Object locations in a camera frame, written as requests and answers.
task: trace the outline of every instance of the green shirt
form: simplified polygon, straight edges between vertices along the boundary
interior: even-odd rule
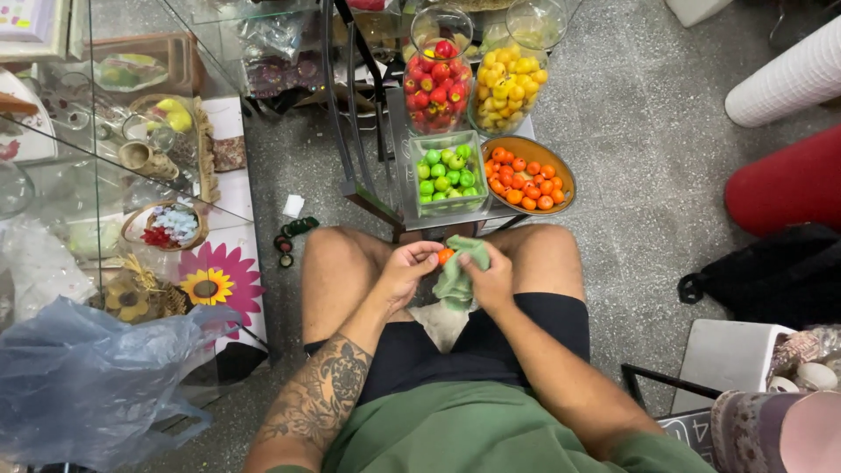
[[[637,433],[611,461],[590,458],[575,434],[523,390],[490,381],[433,383],[353,411],[324,473],[714,473],[666,435]],[[306,473],[280,465],[267,473]]]

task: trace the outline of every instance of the red cylinder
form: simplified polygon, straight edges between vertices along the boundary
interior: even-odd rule
[[[742,167],[727,181],[724,203],[757,237],[806,222],[841,231],[841,125]]]

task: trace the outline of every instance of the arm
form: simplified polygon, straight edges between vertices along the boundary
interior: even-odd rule
[[[473,292],[514,349],[537,399],[572,429],[587,451],[607,460],[629,433],[664,433],[630,396],[597,369],[567,350],[514,303],[511,261],[489,243],[490,268],[483,272],[459,260],[473,280]]]
[[[371,293],[338,332],[281,388],[257,432],[243,473],[279,465],[319,471],[324,454],[356,405],[388,319],[438,264],[441,243],[394,251]]]

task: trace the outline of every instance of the person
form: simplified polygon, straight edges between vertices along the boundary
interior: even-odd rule
[[[579,250],[561,226],[485,238],[458,263],[481,307],[440,353],[405,309],[438,242],[315,231],[302,266],[304,366],[244,473],[712,473],[592,368]]]

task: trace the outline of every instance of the terrazzo floor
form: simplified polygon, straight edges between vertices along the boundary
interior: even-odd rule
[[[775,20],[772,2],[737,0],[684,29],[660,0],[584,0],[553,55],[533,114],[535,134],[573,169],[579,193],[569,211],[541,221],[578,238],[592,363],[614,380],[626,362],[677,375],[691,323],[725,316],[709,300],[681,305],[674,287],[683,274],[749,242],[723,209],[727,177],[841,121],[810,109],[748,130],[724,114],[727,92],[773,58],[767,37]],[[146,471],[239,471],[270,401],[304,362],[299,266],[278,270],[272,248],[291,220],[281,215],[287,194],[304,196],[304,214],[323,225],[389,236],[385,224],[340,197],[341,164],[323,111],[247,120],[246,136],[276,363],[210,405],[214,426]],[[374,137],[365,143],[373,154]],[[384,172],[374,178],[382,185]],[[303,248],[296,244],[299,261]],[[668,412],[672,390],[643,390],[649,413]]]

